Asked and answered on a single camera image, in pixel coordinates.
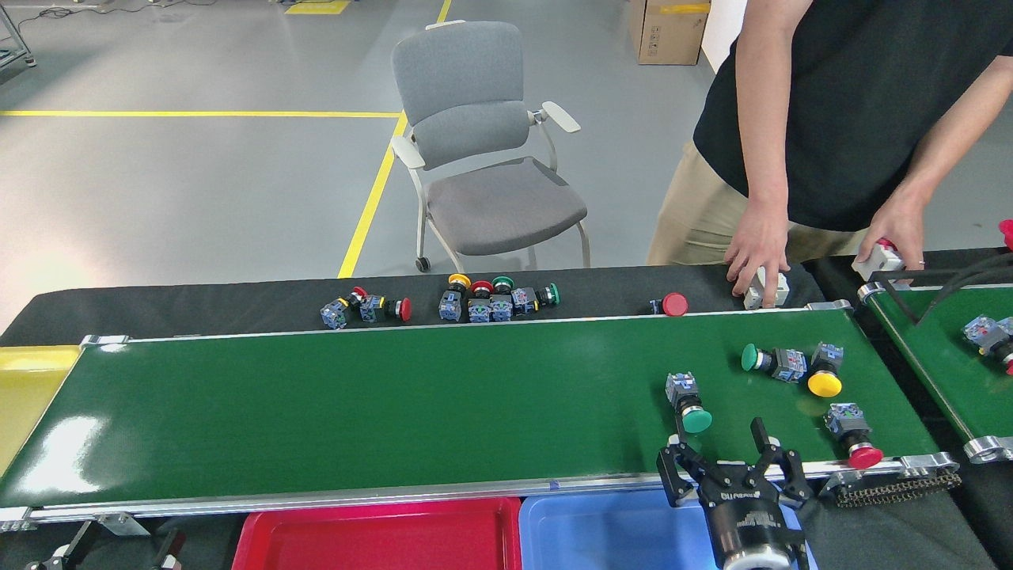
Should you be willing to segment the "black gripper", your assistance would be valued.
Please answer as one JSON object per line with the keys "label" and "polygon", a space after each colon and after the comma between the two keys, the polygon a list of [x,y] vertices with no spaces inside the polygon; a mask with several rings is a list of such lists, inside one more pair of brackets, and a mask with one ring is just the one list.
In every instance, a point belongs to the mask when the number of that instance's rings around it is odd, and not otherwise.
{"label": "black gripper", "polygon": [[[750,432],[759,459],[752,469],[724,465],[723,475],[716,475],[716,467],[680,434],[670,436],[656,458],[663,491],[670,507],[677,507],[693,490],[677,473],[678,466],[700,483],[700,504],[717,567],[804,568],[806,535],[788,526],[780,506],[801,507],[813,495],[799,454],[783,450],[764,429],[762,418],[750,422]],[[765,477],[771,463],[782,470],[781,491]]]}

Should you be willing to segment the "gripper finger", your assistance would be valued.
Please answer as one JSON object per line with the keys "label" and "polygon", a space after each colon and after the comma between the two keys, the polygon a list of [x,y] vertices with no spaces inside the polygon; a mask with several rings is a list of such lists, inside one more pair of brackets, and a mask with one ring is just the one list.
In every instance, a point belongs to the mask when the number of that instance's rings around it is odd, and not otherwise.
{"label": "gripper finger", "polygon": [[186,541],[187,535],[181,530],[170,530],[154,555],[152,569],[180,570],[182,568],[180,552]]}
{"label": "gripper finger", "polygon": [[69,544],[55,549],[46,560],[32,560],[25,569],[78,569],[94,545],[94,522],[84,522]]}

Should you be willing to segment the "person's right hand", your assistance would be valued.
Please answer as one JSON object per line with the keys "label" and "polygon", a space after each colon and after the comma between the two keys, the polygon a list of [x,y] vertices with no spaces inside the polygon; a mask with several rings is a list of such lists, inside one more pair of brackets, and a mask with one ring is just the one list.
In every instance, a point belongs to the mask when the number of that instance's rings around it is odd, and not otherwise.
{"label": "person's right hand", "polygon": [[733,295],[744,296],[757,271],[763,269],[762,307],[775,306],[778,275],[789,270],[786,257],[788,230],[785,199],[748,199],[724,257],[728,264],[727,280],[734,284]]}

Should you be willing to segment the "person's left hand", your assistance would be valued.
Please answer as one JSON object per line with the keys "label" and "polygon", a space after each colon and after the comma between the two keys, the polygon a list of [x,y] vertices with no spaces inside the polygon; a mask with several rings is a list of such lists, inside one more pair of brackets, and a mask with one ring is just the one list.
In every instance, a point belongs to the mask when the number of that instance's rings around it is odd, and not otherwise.
{"label": "person's left hand", "polygon": [[917,194],[897,190],[883,203],[865,231],[855,262],[867,262],[875,243],[880,239],[893,242],[898,256],[904,262],[905,270],[925,270],[924,260],[925,228],[924,213],[926,199]]}

